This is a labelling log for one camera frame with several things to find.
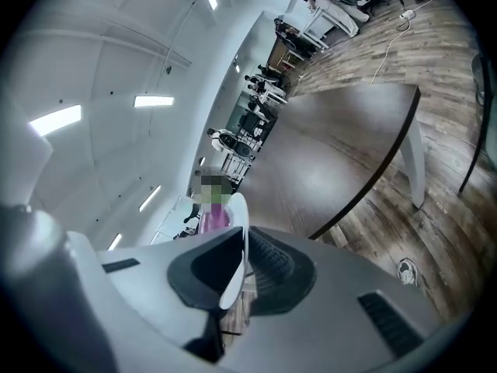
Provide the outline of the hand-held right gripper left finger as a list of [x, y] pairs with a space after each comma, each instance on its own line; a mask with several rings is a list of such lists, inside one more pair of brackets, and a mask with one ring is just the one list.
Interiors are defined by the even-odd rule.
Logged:
[[224, 355], [220, 321], [227, 314], [221, 299], [243, 265], [243, 228], [227, 227], [192, 239], [201, 244], [177, 256], [169, 264], [167, 278], [185, 306], [207, 314], [201, 335], [184, 349], [205, 361], [217, 362]]

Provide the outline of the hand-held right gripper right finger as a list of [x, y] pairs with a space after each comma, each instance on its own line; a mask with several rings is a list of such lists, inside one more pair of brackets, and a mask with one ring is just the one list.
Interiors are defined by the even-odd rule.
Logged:
[[314, 287], [314, 262], [303, 252], [258, 227], [248, 231], [248, 261], [255, 275], [257, 298], [251, 316], [285, 314]]

